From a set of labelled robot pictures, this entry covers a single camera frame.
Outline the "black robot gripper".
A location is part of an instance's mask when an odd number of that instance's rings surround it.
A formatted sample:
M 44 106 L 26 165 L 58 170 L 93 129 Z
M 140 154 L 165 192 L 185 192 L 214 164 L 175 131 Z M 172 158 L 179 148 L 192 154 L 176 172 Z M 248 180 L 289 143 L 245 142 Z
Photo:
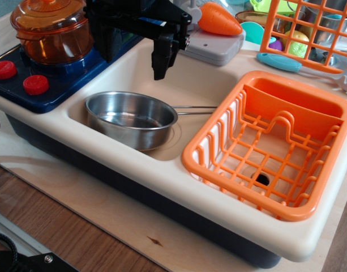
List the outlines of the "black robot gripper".
M 165 78 L 178 51 L 189 43 L 192 16 L 171 1 L 86 1 L 84 15 L 95 47 L 106 62 L 120 50 L 121 42 L 114 45 L 119 31 L 153 40 L 154 80 Z

